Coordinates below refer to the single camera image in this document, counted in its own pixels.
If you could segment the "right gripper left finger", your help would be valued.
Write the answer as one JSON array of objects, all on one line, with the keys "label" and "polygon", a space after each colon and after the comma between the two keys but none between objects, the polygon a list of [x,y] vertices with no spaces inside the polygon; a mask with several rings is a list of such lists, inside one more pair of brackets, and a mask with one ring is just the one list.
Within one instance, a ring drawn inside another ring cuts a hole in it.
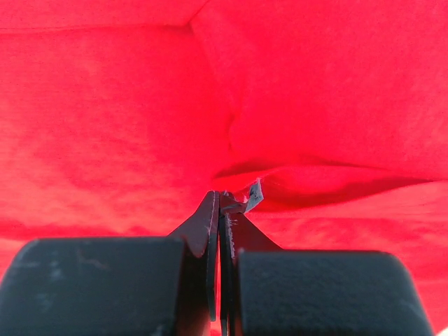
[{"label": "right gripper left finger", "polygon": [[165,237],[35,239],[1,281],[2,335],[205,335],[220,195]]}]

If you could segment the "red t-shirt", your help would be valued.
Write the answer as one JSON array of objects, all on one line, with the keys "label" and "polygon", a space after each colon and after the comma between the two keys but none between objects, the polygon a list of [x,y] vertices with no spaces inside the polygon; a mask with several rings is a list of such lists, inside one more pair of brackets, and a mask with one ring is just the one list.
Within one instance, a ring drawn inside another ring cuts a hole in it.
[{"label": "red t-shirt", "polygon": [[3,270],[257,179],[277,244],[398,256],[445,334],[447,2],[1,2]]}]

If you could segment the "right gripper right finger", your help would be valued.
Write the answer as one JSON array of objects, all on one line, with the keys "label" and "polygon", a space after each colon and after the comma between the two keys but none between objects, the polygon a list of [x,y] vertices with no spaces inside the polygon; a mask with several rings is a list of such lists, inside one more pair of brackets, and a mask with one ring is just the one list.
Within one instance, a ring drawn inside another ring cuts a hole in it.
[{"label": "right gripper right finger", "polygon": [[220,194],[223,335],[432,335],[410,273],[381,251],[281,248]]}]

